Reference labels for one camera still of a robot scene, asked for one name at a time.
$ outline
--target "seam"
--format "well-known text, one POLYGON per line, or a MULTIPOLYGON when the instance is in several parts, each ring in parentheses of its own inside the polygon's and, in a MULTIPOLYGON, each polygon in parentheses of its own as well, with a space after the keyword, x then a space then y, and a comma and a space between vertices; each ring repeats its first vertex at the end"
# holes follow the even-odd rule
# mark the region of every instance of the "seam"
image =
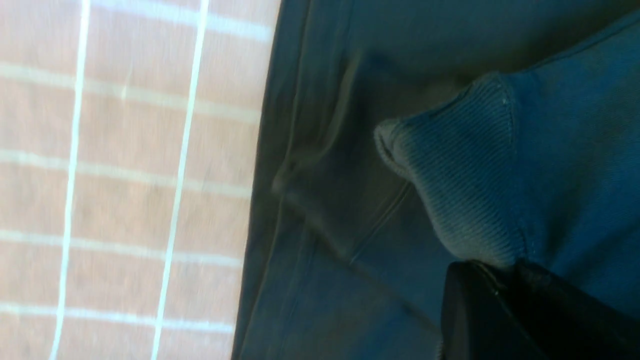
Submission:
MULTIPOLYGON (((276 317, 276 319, 278 319, 278 320, 280 320, 280 319, 282 319, 284 317, 283 314, 286 312, 286 307, 292 300, 293 300, 293 304, 296 303, 295 300, 296 300, 296 298, 298 296, 298 293, 300 292, 300 286, 298 286, 296 288, 296 285, 300 283, 301 279, 304 279, 304 277, 298 278, 297 275, 298 275, 298 272, 299 272, 298 270, 300 269, 300 265, 301 265, 300 263, 301 263, 301 261, 303 259, 303 253, 304 253, 304 250, 305 250, 305 240, 307 238, 307 233, 308 233, 307 232, 307 228, 305 227, 305 225, 303 225, 303 227, 301 228, 300 232, 301 232, 300 247, 298 248, 298 253, 296 255, 296 262, 295 262, 295 265, 293 266, 293 270, 291 271, 291 276, 289 276, 289 281, 287 282, 287 292, 285 293, 285 296, 282 299, 282 302, 280 303, 280 309, 278 310, 278 314, 277 314, 277 317, 276 317)), ((280 355, 280 353, 282 351, 282 346, 283 346, 282 344, 284 344, 284 339, 286 338, 285 331, 286 331, 286 328, 287 328, 287 326, 288 326, 288 324, 290 322, 290 317, 291 317, 291 312, 289 313, 289 316, 287 316, 287 318, 285 318, 282 321, 282 327, 275 331, 276 334, 274 336, 274 338, 275 338, 274 339, 274 343, 276 341, 278 341, 278 339, 279 339, 280 340, 280 346, 277 348, 277 350, 275 350, 274 349, 275 347, 272 348, 271 344, 269 344, 269 347, 267 348, 267 351, 265 353, 265 358, 267 358, 267 359, 275 359, 280 355)))
POLYGON ((397 209, 400 207, 400 204, 403 203, 403 201, 409 194, 409 189, 411 188, 411 186, 412 183, 408 181, 404 182, 403 187, 400 189, 400 191, 398 191, 391 204, 373 223, 373 225, 371 226, 371 230, 369 230, 369 233, 355 243, 353 250, 351 251, 353 255, 349 259, 349 265, 352 265, 358 259, 358 257, 360 257, 361 253, 367 248, 374 235, 382 228, 384 224, 387 223, 387 220, 391 217, 391 215, 393 215, 397 211, 397 209))
POLYGON ((508 87, 508 84, 505 82, 504 77, 502 75, 499 74, 497 76, 497 82, 500 86, 501 92, 504 94, 505 98, 507 99, 507 104, 505 105, 505 108, 506 108, 506 113, 509 117, 509 121, 508 121, 509 148, 510 148, 509 157, 511 158, 511 163, 509 164, 509 167, 510 167, 510 173, 513 176, 511 181, 511 186, 509 189, 510 193, 508 194, 509 209, 511 210, 511 213, 513 215, 509 217, 509 220, 515 227, 516 236, 520 238, 520 242, 522 243, 522 247, 524 251, 524 254, 521 254, 521 252, 518 251, 518 254, 516 255, 516 257, 518 258, 524 255, 526 259, 529 259, 529 253, 531 251, 529 242, 531 240, 528 239, 526 232, 522 228, 523 226, 525 226, 526 223, 522 215, 522 209, 520 209, 520 206, 517 204, 518 202, 515 201, 516 194, 518 193, 518 184, 516 181, 517 176, 515 174, 516 173, 515 164, 517 159, 517 146, 516 146, 516 134, 515 134, 516 122, 515 122, 515 116, 513 114, 513 110, 515 107, 515 100, 511 92, 511 88, 508 87))
POLYGON ((416 303, 400 296, 399 293, 387 283, 380 282, 379 277, 381 277, 381 273, 375 268, 368 266, 367 263, 359 261, 354 263, 350 270, 354 271, 357 275, 362 276, 364 281, 369 282, 371 285, 375 286, 376 289, 387 294, 389 297, 396 299, 404 310, 414 316, 423 327, 433 332, 440 332, 440 326, 435 324, 432 319, 425 315, 416 303))
MULTIPOLYGON (((291 304, 291 310, 289 311, 289 315, 287 316, 287 319, 285 320, 283 329, 282 329, 282 336, 281 336, 281 340, 280 340, 280 348, 278 349, 278 352, 276 353, 275 359, 279 359, 282 356, 282 352, 284 351, 284 347, 285 347, 285 342, 287 341, 287 339, 289 338, 289 328, 291 325, 291 321, 293 319, 293 314, 296 312, 296 309, 298 308, 298 302, 300 299, 300 293, 302 292, 302 290, 304 288, 306 288, 307 283, 304 282, 304 280, 308 279, 308 274, 311 271, 311 264, 313 263, 313 259, 314 256, 316 254, 317 251, 317 247, 318 247, 318 239, 316 238, 315 235, 308 233, 308 236, 310 236, 312 238, 312 248, 310 251, 310 254, 308 255, 308 260, 307 260, 307 264, 305 267, 305 272, 303 274, 302 277, 300 277, 299 279, 296 279, 296 284, 298 285, 298 290, 296 291, 295 295, 292 297, 293 299, 293 304, 291 304)), ((302 250, 304 250, 305 248, 305 244, 303 244, 301 246, 300 251, 302 252, 302 250)))
POLYGON ((308 0, 307 4, 308 5, 307 5, 307 11, 305 12, 305 19, 303 20, 305 24, 304 28, 302 29, 303 35, 300 37, 300 52, 298 53, 298 59, 296 60, 296 66, 298 67, 298 71, 296 74, 296 83, 295 83, 295 90, 294 90, 295 95, 292 100, 293 109, 291 111, 292 119, 291 119, 291 126, 289 128, 289 143, 287 144, 287 153, 285 155, 283 163, 287 163, 289 161, 289 158, 291 157, 294 138, 296 136, 296 133, 295 133, 296 123, 300 120, 300 113, 302 111, 301 104, 305 103, 304 101, 305 95, 302 93, 302 85, 301 85, 301 83, 303 82, 302 81, 302 73, 303 73, 302 60, 305 57, 305 53, 308 45, 307 38, 309 36, 309 18, 311 14, 311 1, 308 0))
MULTIPOLYGON (((279 9, 279 14, 283 14, 285 12, 285 7, 287 6, 292 6, 292 4, 295 3, 295 0, 282 0, 282 2, 280 3, 280 9, 279 9)), ((298 52, 296 61, 294 61, 295 66, 296 66, 296 78, 294 80, 294 96, 292 99, 292 106, 293 109, 291 111, 291 116, 289 117, 289 120, 291 121, 291 124, 289 125, 289 140, 287 143, 287 150, 285 152, 284 158, 282 159, 283 163, 287 161, 287 158, 289 157, 289 153, 291 151, 291 147, 293 144, 293 131, 295 130, 295 123, 296 123, 296 115, 297 115, 297 111, 298 111, 298 107, 297 107, 297 99, 298 99, 298 90, 300 87, 300 77, 301 77, 301 67, 300 67, 300 62, 303 56, 303 52, 304 52, 304 46, 303 44, 305 43, 305 39, 307 36, 307 27, 308 27, 308 18, 309 18, 309 13, 310 13, 310 4, 307 5, 307 10, 304 12, 305 14, 305 18, 303 19, 303 23, 304 26, 301 29, 301 36, 300 36, 300 42, 299 42, 299 47, 300 47, 300 51, 298 52)), ((281 18, 280 15, 278 16, 278 24, 276 25, 276 31, 273 37, 273 49, 271 51, 271 57, 273 57, 273 55, 278 51, 278 48, 280 46, 289 46, 288 44, 282 44, 282 41, 280 40, 280 38, 282 37, 282 34, 280 34, 280 30, 282 29, 283 25, 281 25, 281 18)), ((271 63, 269 65, 269 74, 268 74, 268 80, 267 80, 267 85, 266 85, 266 91, 269 90, 270 88, 270 84, 272 82, 272 68, 274 67, 274 65, 271 63)), ((263 105, 263 114, 266 113, 266 111, 264 111, 267 107, 267 102, 265 101, 264 105, 263 105)), ((259 130, 259 134, 262 133, 262 121, 260 122, 260 130, 259 130)), ((273 251, 276 245, 276 241, 277 241, 277 237, 278 237, 278 232, 279 229, 281 227, 281 218, 282 218, 282 211, 283 211, 283 201, 282 199, 280 199, 280 201, 278 201, 278 214, 276 216, 275 219, 275 224, 273 225, 273 232, 271 233, 271 236, 269 237, 269 239, 271 240, 271 246, 269 249, 269 254, 267 257, 267 260, 264 263, 264 271, 262 272, 262 279, 260 280, 260 283, 258 285, 258 290, 255 294, 255 299, 253 300, 253 304, 251 305, 251 310, 248 312, 248 316, 249 318, 246 321, 246 326, 243 329, 244 334, 242 335, 242 343, 236 348, 235 346, 233 346, 232 350, 237 350, 237 354, 235 354, 236 351, 232 351, 232 359, 240 359, 242 358, 243 354, 244 354, 244 350, 245 350, 245 345, 246 345, 246 335, 249 333, 250 331, 250 327, 252 325, 252 319, 254 314, 257 311, 259 302, 260 302, 260 294, 262 293, 262 289, 264 289, 265 283, 266 283, 266 279, 268 278, 268 272, 269 272, 269 264, 271 263, 271 258, 273 256, 273 251)), ((244 292, 244 287, 241 287, 241 299, 244 292)), ((236 341, 236 336, 237 333, 234 334, 234 342, 236 341)))
POLYGON ((330 63, 326 69, 326 81, 324 82, 324 112, 320 123, 320 129, 317 132, 316 144, 319 144, 322 148, 322 142, 324 137, 326 136, 327 129, 329 128, 333 119, 333 114, 335 113, 335 107, 338 103, 337 97, 340 95, 340 82, 343 78, 342 74, 338 77, 332 76, 333 73, 338 73, 336 69, 339 67, 341 59, 338 58, 337 54, 343 53, 345 48, 345 41, 348 34, 351 33, 351 14, 353 12, 353 0, 345 0, 341 1, 338 7, 338 15, 342 15, 343 9, 345 8, 345 4, 349 2, 351 3, 351 8, 349 9, 346 16, 340 17, 336 21, 335 31, 333 33, 333 46, 331 47, 331 52, 329 55, 330 63))
POLYGON ((344 34, 344 43, 345 44, 349 44, 351 42, 351 35, 352 35, 351 29, 353 29, 351 27, 351 20, 353 19, 353 12, 354 12, 354 9, 355 9, 355 6, 356 6, 355 5, 356 0, 348 0, 348 1, 349 1, 351 6, 349 7, 349 14, 347 15, 347 19, 346 19, 347 28, 346 28, 346 32, 344 34))

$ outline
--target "jeans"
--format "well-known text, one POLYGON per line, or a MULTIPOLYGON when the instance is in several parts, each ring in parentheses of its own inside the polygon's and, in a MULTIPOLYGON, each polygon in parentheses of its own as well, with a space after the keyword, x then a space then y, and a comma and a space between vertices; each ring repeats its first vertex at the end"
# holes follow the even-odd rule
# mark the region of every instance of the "jeans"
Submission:
POLYGON ((378 156, 374 130, 636 5, 615 3, 283 0, 232 358, 433 357, 460 254, 438 238, 416 177, 378 156))

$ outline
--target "stitching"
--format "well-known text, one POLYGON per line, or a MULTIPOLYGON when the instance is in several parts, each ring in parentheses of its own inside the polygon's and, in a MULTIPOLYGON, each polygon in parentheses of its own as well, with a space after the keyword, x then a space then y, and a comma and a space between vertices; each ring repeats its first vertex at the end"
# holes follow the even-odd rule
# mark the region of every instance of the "stitching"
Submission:
MULTIPOLYGON (((293 271, 291 272, 291 276, 288 278, 289 281, 287 283, 287 292, 285 293, 285 296, 283 297, 282 303, 280 304, 280 309, 278 310, 277 319, 283 318, 282 313, 285 311, 285 306, 288 303, 290 303, 290 301, 293 300, 294 304, 295 304, 295 299, 298 296, 298 291, 300 290, 300 287, 298 286, 298 291, 296 291, 295 294, 291 295, 293 289, 295 288, 295 285, 300 282, 300 280, 298 280, 298 278, 296 276, 298 275, 298 272, 299 272, 298 269, 300 268, 301 260, 304 257, 304 250, 305 250, 305 245, 306 245, 305 240, 307 239, 307 236, 308 236, 308 230, 304 225, 302 225, 300 233, 301 233, 301 236, 300 236, 301 241, 300 241, 300 246, 298 248, 298 254, 296 256, 296 262, 295 262, 295 265, 293 266, 293 271)), ((288 319, 289 318, 287 318, 287 320, 282 322, 282 327, 280 329, 280 337, 282 338, 282 340, 280 342, 281 346, 278 349, 277 353, 275 354, 276 356, 278 356, 280 354, 280 351, 282 349, 282 343, 284 342, 284 337, 285 337, 285 335, 284 335, 285 330, 284 329, 286 328, 288 319)), ((275 342, 275 341, 271 341, 269 346, 267 347, 267 351, 266 351, 266 354, 265 354, 265 358, 267 358, 267 359, 271 358, 271 356, 269 356, 269 355, 271 354, 271 350, 273 349, 272 344, 271 344, 272 342, 275 342)))
MULTIPOLYGON (((282 2, 280 3, 280 9, 279 9, 279 16, 278 16, 278 24, 276 26, 276 33, 273 39, 273 49, 271 50, 271 54, 272 56, 274 54, 276 54, 279 50, 279 48, 281 46, 290 46, 289 44, 283 44, 281 38, 283 37, 283 34, 281 34, 281 30, 283 29, 283 26, 281 24, 281 20, 283 19, 283 13, 287 12, 287 9, 295 6, 296 1, 295 0, 282 0, 282 2)), ((310 13, 311 13, 311 6, 309 4, 309 2, 306 2, 307 4, 307 8, 306 11, 304 11, 304 19, 303 21, 303 28, 301 29, 301 33, 300 33, 300 41, 298 42, 298 46, 300 48, 300 51, 297 53, 297 58, 294 61, 295 63, 295 71, 296 71, 296 76, 295 76, 295 80, 293 83, 293 99, 292 99, 292 110, 291 110, 291 116, 289 117, 289 120, 291 121, 291 123, 289 124, 289 139, 287 142, 287 149, 284 155, 284 159, 282 161, 282 163, 287 163, 289 161, 290 155, 291 155, 291 151, 293 148, 293 139, 295 136, 295 130, 296 130, 296 121, 299 119, 299 115, 300 115, 300 103, 301 103, 301 99, 300 97, 302 97, 301 95, 301 77, 302 77, 302 66, 301 66, 301 62, 303 59, 303 55, 305 52, 305 44, 307 43, 305 41, 305 39, 307 38, 308 35, 308 19, 310 17, 310 13)), ((271 76, 273 73, 273 67, 275 67, 275 64, 273 62, 271 62, 271 64, 269 65, 269 79, 266 85, 267 89, 270 89, 273 84, 273 82, 275 82, 274 78, 271 76)), ((265 98, 264 101, 264 109, 267 108, 267 100, 265 98)), ((274 106, 278 111, 275 111, 276 113, 280 113, 282 111, 280 111, 280 107, 279 106, 274 106)), ((234 334, 234 351, 232 354, 232 358, 233 359, 237 359, 243 356, 244 354, 244 350, 246 349, 246 335, 249 333, 251 326, 252 326, 252 319, 254 314, 257 312, 258 310, 258 306, 260 303, 260 298, 261 298, 261 293, 262 290, 264 289, 266 283, 267 283, 267 278, 268 278, 268 274, 269 274, 269 266, 272 262, 273 259, 273 252, 275 249, 275 244, 278 238, 278 234, 280 233, 280 228, 282 226, 282 217, 283 217, 283 212, 284 212, 284 202, 282 199, 280 199, 280 201, 278 201, 278 214, 277 214, 277 218, 275 219, 275 224, 273 225, 273 233, 271 234, 271 246, 269 249, 269 254, 267 257, 267 260, 264 263, 264 271, 262 274, 262 278, 260 279, 260 285, 258 288, 258 291, 256 293, 255 299, 253 300, 253 304, 251 305, 251 310, 248 312, 249 318, 246 321, 246 326, 243 329, 243 334, 242 334, 242 343, 236 348, 235 343, 237 342, 237 337, 239 332, 236 331, 236 333, 234 334)), ((242 304, 242 299, 244 298, 244 286, 241 288, 241 304, 242 304)), ((238 317, 241 316, 241 309, 238 309, 238 317)))
POLYGON ((515 225, 515 229, 516 229, 516 235, 520 238, 520 241, 522 242, 522 246, 523 246, 523 250, 524 250, 524 256, 526 259, 529 259, 529 253, 530 253, 530 244, 528 241, 531 241, 530 239, 528 239, 528 236, 526 235, 526 232, 523 229, 523 226, 526 225, 526 222, 524 221, 524 217, 522 215, 522 209, 520 209, 520 206, 517 204, 517 201, 515 201, 515 197, 516 194, 518 193, 518 184, 516 181, 516 159, 517 159, 517 148, 516 148, 516 134, 515 134, 515 129, 516 129, 516 121, 515 121, 515 117, 514 117, 514 108, 515 108, 515 101, 514 101, 514 97, 513 94, 511 93, 511 88, 508 87, 508 84, 505 82, 504 78, 502 75, 498 75, 496 77, 497 82, 499 83, 500 86, 500 92, 504 94, 504 97, 507 99, 507 104, 505 104, 505 111, 507 113, 507 116, 509 117, 509 121, 507 122, 508 125, 508 131, 509 131, 509 145, 510 145, 510 152, 509 152, 509 156, 510 156, 510 160, 511 160, 511 164, 509 164, 509 166, 511 167, 511 174, 513 175, 513 181, 511 182, 511 186, 510 186, 510 194, 509 196, 509 208, 513 214, 513 216, 510 217, 511 222, 513 223, 513 225, 515 225))
MULTIPOLYGON (((289 337, 289 326, 291 325, 291 321, 293 319, 293 314, 296 312, 296 309, 298 308, 298 302, 300 299, 300 293, 302 292, 303 288, 305 287, 305 285, 307 285, 307 283, 304 283, 303 281, 305 279, 308 279, 308 274, 311 271, 311 264, 313 263, 313 259, 314 256, 317 252, 317 247, 318 247, 318 240, 314 235, 310 235, 312 237, 312 248, 311 248, 311 253, 308 255, 308 260, 307 260, 307 265, 305 267, 305 273, 303 274, 303 276, 298 279, 297 283, 298 283, 298 290, 296 291, 295 296, 293 297, 293 304, 291 305, 291 310, 289 311, 289 316, 287 317, 287 319, 285 320, 285 325, 284 328, 282 329, 282 339, 280 340, 280 348, 278 349, 278 353, 275 357, 275 359, 278 359, 279 357, 281 357, 282 352, 284 351, 284 347, 285 347, 285 342, 287 341, 287 338, 289 337)), ((305 244, 302 245, 300 251, 302 251, 305 248, 305 244)))
POLYGON ((326 81, 324 83, 324 89, 327 92, 332 92, 333 95, 329 96, 329 95, 325 95, 325 104, 329 105, 329 103, 332 104, 332 111, 327 114, 328 112, 325 111, 324 112, 324 116, 322 117, 322 131, 318 131, 318 142, 322 141, 322 137, 323 137, 323 133, 326 132, 327 127, 330 126, 332 120, 333 119, 333 114, 335 113, 335 107, 338 103, 338 100, 336 99, 337 96, 339 95, 339 91, 336 90, 340 90, 340 83, 341 83, 341 79, 342 76, 340 77, 339 80, 334 80, 334 77, 331 76, 332 72, 337 72, 336 68, 339 67, 340 64, 340 58, 337 58, 337 54, 338 52, 343 53, 344 52, 344 48, 345 48, 345 43, 346 43, 346 39, 348 38, 348 36, 351 34, 351 13, 353 12, 353 0, 348 0, 348 2, 351 3, 351 8, 349 9, 348 12, 344 12, 343 9, 346 7, 346 2, 347 1, 341 1, 340 5, 338 7, 338 14, 342 15, 344 13, 346 13, 346 16, 341 16, 340 19, 337 22, 337 26, 335 27, 335 32, 333 34, 333 47, 331 49, 331 55, 329 56, 329 59, 331 59, 331 63, 329 64, 327 71, 326 71, 326 81))
POLYGON ((358 257, 361 255, 361 253, 370 244, 370 242, 373 239, 374 235, 382 228, 382 226, 384 224, 387 223, 387 220, 391 217, 391 215, 393 215, 397 211, 397 209, 400 207, 400 204, 403 203, 404 199, 409 194, 409 189, 411 188, 411 186, 412 186, 412 183, 410 183, 408 181, 404 181, 403 187, 397 193, 397 195, 395 196, 394 200, 387 207, 387 209, 373 223, 369 233, 366 234, 365 236, 363 236, 361 240, 356 241, 356 243, 355 243, 355 245, 353 247, 353 250, 352 250, 353 255, 351 256, 351 259, 349 260, 349 265, 352 265, 358 259, 358 257))

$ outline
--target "black object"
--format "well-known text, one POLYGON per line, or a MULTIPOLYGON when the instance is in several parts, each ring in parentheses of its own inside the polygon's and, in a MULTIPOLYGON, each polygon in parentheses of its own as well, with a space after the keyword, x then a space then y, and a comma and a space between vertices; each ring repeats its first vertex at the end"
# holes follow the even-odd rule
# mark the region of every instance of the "black object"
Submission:
POLYGON ((446 360, 640 359, 640 323, 531 263, 452 263, 441 319, 446 360))

